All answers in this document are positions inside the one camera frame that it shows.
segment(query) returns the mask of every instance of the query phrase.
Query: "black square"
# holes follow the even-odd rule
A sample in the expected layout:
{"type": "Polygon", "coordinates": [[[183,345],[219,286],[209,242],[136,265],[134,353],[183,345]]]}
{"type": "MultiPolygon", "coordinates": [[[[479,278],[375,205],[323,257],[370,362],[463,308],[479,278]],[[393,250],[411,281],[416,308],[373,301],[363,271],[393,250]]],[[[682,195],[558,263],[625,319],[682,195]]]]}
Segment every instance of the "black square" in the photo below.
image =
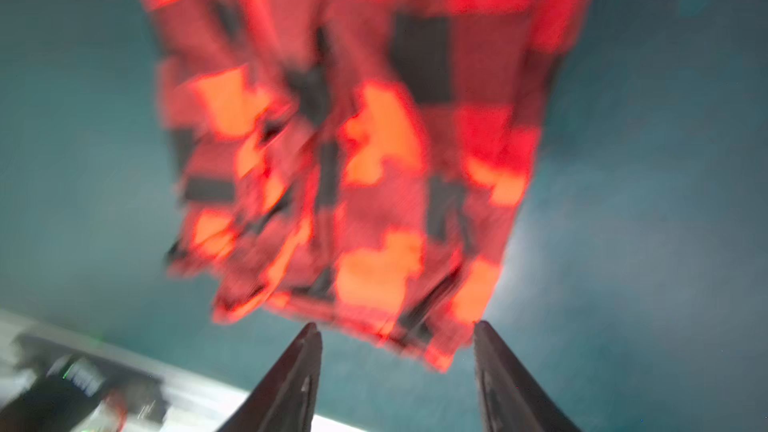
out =
{"type": "Polygon", "coordinates": [[[417,104],[452,101],[447,17],[395,16],[390,55],[417,104]]]}

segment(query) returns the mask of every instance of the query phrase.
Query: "checkered cloth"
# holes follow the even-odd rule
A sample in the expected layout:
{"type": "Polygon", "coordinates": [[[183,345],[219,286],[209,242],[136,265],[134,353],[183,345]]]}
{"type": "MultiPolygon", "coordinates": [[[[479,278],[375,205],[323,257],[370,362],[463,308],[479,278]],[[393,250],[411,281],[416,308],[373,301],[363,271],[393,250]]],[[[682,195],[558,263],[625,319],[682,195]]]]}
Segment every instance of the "checkered cloth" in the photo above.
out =
{"type": "Polygon", "coordinates": [[[500,273],[588,0],[142,0],[186,216],[170,270],[446,370],[500,273]]]}

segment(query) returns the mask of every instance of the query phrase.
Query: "red checkered fabric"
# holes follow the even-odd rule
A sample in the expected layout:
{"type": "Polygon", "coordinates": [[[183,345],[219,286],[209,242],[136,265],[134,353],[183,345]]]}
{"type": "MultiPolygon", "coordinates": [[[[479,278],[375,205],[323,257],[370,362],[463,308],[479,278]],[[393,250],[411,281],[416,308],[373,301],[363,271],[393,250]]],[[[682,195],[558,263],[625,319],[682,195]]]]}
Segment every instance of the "red checkered fabric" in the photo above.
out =
{"type": "Polygon", "coordinates": [[[142,0],[187,214],[170,270],[446,370],[498,279],[588,0],[142,0]]]}

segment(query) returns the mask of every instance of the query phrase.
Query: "white strip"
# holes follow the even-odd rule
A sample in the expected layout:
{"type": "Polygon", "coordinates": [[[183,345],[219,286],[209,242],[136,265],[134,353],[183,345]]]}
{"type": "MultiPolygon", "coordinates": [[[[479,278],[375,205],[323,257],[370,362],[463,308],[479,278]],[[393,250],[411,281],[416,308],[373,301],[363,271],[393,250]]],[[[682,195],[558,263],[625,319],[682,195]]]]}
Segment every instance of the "white strip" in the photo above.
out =
{"type": "MultiPolygon", "coordinates": [[[[31,318],[0,309],[0,365],[15,364],[18,352],[13,340],[30,333],[87,354],[144,370],[163,381],[163,396],[170,402],[162,432],[209,432],[216,430],[245,401],[248,392],[202,375],[152,360],[109,344],[97,348],[93,341],[31,318]]],[[[25,380],[0,380],[1,399],[7,400],[24,387],[25,380]]],[[[151,432],[157,428],[140,419],[129,419],[125,432],[151,432]]],[[[364,432],[335,420],[315,415],[312,432],[364,432]]]]}

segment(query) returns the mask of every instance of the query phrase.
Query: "blue-green surface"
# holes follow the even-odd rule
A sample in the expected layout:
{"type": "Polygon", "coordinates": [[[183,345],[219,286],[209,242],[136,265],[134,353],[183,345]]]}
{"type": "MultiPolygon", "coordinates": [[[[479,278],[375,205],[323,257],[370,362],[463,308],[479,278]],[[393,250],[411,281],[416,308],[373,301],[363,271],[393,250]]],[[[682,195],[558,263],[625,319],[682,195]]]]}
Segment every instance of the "blue-green surface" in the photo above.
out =
{"type": "MultiPolygon", "coordinates": [[[[487,318],[585,431],[768,430],[768,0],[595,0],[487,318]]],[[[299,324],[174,282],[136,0],[0,0],[0,308],[249,388],[299,324]]],[[[478,430],[447,375],[329,332],[319,412],[478,430]]]]}

